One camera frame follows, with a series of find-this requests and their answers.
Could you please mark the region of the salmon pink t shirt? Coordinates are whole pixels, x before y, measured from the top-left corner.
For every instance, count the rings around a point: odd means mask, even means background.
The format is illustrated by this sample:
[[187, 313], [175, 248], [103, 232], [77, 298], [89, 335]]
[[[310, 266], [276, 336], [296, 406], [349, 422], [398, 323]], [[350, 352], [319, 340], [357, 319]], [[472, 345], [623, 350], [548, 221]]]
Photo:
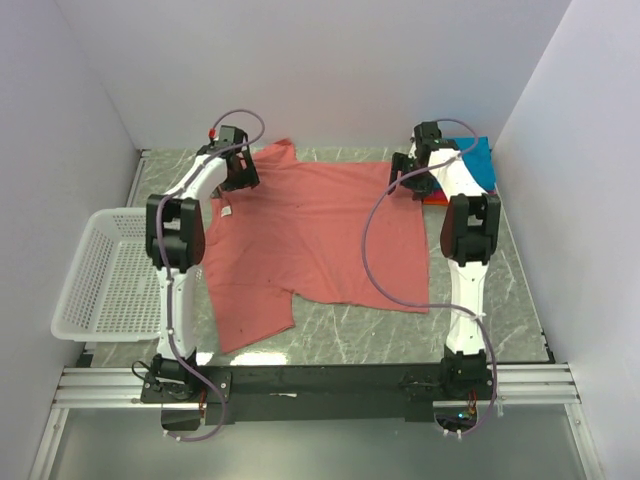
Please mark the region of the salmon pink t shirt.
[[292, 298], [420, 312], [429, 296], [422, 206], [384, 197], [383, 162], [298, 160], [282, 140], [254, 157], [260, 183], [211, 203], [204, 276], [223, 352], [291, 328]]

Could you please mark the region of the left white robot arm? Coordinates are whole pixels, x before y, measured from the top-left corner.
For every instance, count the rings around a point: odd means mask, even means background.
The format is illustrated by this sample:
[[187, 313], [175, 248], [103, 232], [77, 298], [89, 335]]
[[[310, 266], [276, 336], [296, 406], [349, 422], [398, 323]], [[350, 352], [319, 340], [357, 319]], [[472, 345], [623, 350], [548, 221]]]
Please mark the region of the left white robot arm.
[[192, 310], [205, 253], [202, 205], [216, 192], [258, 184], [248, 134], [223, 125], [210, 130], [209, 143], [198, 150], [191, 168], [173, 187], [148, 197], [145, 249], [160, 286], [161, 357], [187, 360], [196, 350]]

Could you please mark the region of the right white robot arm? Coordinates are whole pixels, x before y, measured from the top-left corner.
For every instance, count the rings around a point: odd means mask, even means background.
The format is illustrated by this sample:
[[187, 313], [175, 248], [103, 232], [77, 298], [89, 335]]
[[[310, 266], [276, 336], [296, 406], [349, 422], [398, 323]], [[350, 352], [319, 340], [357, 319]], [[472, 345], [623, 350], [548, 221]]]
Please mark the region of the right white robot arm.
[[451, 316], [445, 341], [447, 356], [475, 356], [485, 351], [481, 327], [488, 265], [498, 243], [501, 200], [473, 177], [462, 149], [442, 135], [438, 121], [414, 127], [407, 154], [394, 153], [389, 185], [409, 190], [423, 201], [439, 190], [447, 201], [440, 233], [441, 253], [451, 278]]

